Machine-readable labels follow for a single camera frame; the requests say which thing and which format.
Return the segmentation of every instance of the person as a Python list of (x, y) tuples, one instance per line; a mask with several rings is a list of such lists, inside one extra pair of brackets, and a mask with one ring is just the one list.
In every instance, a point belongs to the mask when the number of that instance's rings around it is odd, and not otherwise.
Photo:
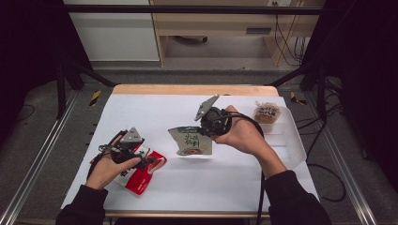
[[(233, 106), (228, 106), (226, 110), (230, 113), (237, 111)], [(243, 153), (253, 155), (258, 160), (266, 177), (264, 187), (270, 202), (268, 211), (272, 225), (331, 224), (329, 215), (317, 198), (304, 190), (293, 171), (286, 169), (252, 122), (234, 117), (228, 133), (212, 136), (211, 139), (217, 144), (227, 144)], [(105, 218), (103, 203), (108, 193), (105, 187), (118, 174), (139, 161), (139, 158), (133, 158), (115, 164), (109, 155), (105, 155), (85, 185), (80, 186), (72, 203), (66, 205), (59, 213), (56, 224), (102, 224)], [(134, 218), (130, 220), (131, 224), (134, 224)]]

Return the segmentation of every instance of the black sleeve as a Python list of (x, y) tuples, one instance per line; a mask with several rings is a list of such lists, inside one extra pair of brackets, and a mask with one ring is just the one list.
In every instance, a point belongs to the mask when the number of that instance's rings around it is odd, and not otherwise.
[(317, 198), (304, 190), (293, 171), (271, 176), (264, 183), (272, 225), (331, 224)]
[(65, 206), (56, 218), (56, 225), (102, 225), (105, 219), (107, 190), (99, 191), (80, 186), (73, 202)]

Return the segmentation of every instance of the gray floor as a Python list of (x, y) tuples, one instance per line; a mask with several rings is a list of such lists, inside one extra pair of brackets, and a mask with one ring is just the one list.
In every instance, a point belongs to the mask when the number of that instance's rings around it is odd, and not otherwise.
[[(268, 58), (261, 38), (210, 38), (207, 43), (181, 42), (172, 39), (172, 50), (167, 53), (165, 67), (142, 66), (135, 70), (101, 67), (98, 73), (118, 83), (228, 83), (228, 84), (264, 84), (275, 81), (294, 67), (281, 65), (275, 68)], [(86, 86), (79, 91), (76, 105), (69, 120), (58, 136), (52, 153), (46, 160), (40, 176), (33, 186), (18, 216), (22, 224), (24, 219), (54, 220), (65, 198), (65, 191), (71, 184), (83, 159), (86, 145), (90, 142), (95, 125), (100, 119), (103, 106), (112, 88), (105, 87), (83, 75)], [(294, 92), (298, 99), (306, 96), (298, 89), (300, 77), (279, 88), (288, 108), (296, 121), (314, 118), (309, 105), (290, 101)], [(21, 111), (7, 141), (0, 151), (0, 210), (3, 212), (23, 181), (41, 145), (50, 132), (56, 117), (56, 85), (49, 82), (32, 90), (26, 98), (29, 105)], [(89, 106), (93, 93), (102, 93), (96, 106)], [(328, 107), (339, 103), (337, 97), (328, 99)], [(376, 162), (362, 158), (360, 146), (351, 127), (340, 112), (328, 118), (327, 128), (333, 135), (349, 168), (367, 201), (378, 224), (398, 224), (398, 196), (387, 182)], [(304, 147), (308, 150), (319, 125), (307, 127), (299, 132)], [(308, 162), (327, 166), (336, 172), (331, 160), (325, 137), (320, 136), (309, 156)], [(338, 180), (330, 173), (310, 168), (314, 183), (322, 196), (339, 198), (342, 188)], [(350, 196), (342, 202), (328, 202), (321, 199), (334, 224), (362, 224), (354, 209)]]

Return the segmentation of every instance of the black curtain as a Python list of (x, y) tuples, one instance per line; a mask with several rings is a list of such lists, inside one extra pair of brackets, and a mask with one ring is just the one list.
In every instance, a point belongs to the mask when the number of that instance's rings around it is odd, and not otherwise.
[[(69, 14), (43, 11), (42, 4), (64, 3), (0, 1), (0, 143), (11, 130), (26, 94), (56, 80), (62, 62), (73, 61), (92, 70)], [(65, 76), (73, 88), (83, 87), (79, 71), (70, 69)]]
[[(328, 76), (342, 80), (342, 103), (352, 128), (365, 152), (379, 163), (398, 191), (396, 2), (329, 0), (326, 6), (344, 8), (348, 13), (342, 23), (339, 21), (344, 14), (320, 18), (303, 63), (314, 60), (323, 40), (330, 35), (329, 30), (339, 24), (328, 47), (321, 52), (320, 65)], [(316, 71), (305, 74), (303, 82), (314, 84), (315, 80)]]

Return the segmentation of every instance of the white cabinet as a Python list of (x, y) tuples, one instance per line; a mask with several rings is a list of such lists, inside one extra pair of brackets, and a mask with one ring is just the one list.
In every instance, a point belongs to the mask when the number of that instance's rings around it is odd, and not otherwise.
[[(65, 4), (148, 5), (147, 0), (64, 0)], [(152, 16), (70, 13), (90, 61), (159, 61)]]

